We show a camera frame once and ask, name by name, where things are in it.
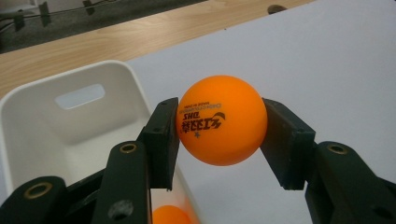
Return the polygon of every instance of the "orange ping pong ball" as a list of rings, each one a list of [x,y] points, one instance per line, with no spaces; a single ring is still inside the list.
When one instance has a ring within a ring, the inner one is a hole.
[[[164,205],[152,213],[153,224],[190,224],[190,219],[180,208]]]
[[[247,159],[262,143],[267,112],[246,81],[213,76],[196,82],[183,95],[176,126],[192,156],[212,165],[232,165]]]

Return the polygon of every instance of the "wooden surface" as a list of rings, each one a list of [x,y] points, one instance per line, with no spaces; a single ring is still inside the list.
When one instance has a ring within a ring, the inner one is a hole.
[[[313,0],[208,0],[142,19],[0,54],[0,98],[12,89],[90,63],[128,61],[245,21],[267,8]]]

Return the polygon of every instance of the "ping pong ball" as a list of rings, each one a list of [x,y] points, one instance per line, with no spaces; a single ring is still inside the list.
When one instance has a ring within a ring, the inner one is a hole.
[[[153,224],[190,224],[190,219],[180,208],[164,205],[152,213]]]
[[[204,78],[186,91],[177,108],[176,126],[181,143],[196,159],[233,165],[261,145],[267,112],[248,83],[219,75]]]

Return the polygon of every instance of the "white plastic bin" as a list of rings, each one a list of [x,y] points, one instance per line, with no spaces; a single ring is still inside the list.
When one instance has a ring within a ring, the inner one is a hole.
[[[135,140],[149,116],[141,86],[122,62],[95,63],[18,87],[0,104],[8,195],[42,175],[70,185],[105,168],[110,149]],[[172,192],[152,191],[153,209],[165,204],[184,209],[199,223],[178,168]]]

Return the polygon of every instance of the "cable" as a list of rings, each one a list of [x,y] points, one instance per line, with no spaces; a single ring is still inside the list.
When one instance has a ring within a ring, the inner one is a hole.
[[[75,11],[80,11],[83,9],[88,9],[88,8],[93,8],[93,7],[99,7],[99,6],[105,6],[105,5],[109,5],[109,4],[114,4],[117,3],[121,0],[103,0],[97,3],[92,4],[89,7],[77,7],[77,8],[73,8],[73,9],[67,9],[67,10],[62,10],[62,11],[56,11],[56,12],[51,12],[51,13],[47,13],[47,14],[43,14],[43,15],[33,15],[33,16],[23,16],[24,19],[34,19],[34,18],[38,18],[38,17],[45,17],[45,16],[56,16],[56,15],[60,15],[60,14],[64,14],[64,13],[68,13],[68,12],[75,12]],[[10,18],[2,18],[0,19],[0,21],[8,21],[8,20],[14,20],[14,18],[10,17]],[[0,28],[0,34],[2,34],[5,30],[9,29],[12,25],[14,25],[14,21],[5,24],[4,26],[2,26]]]

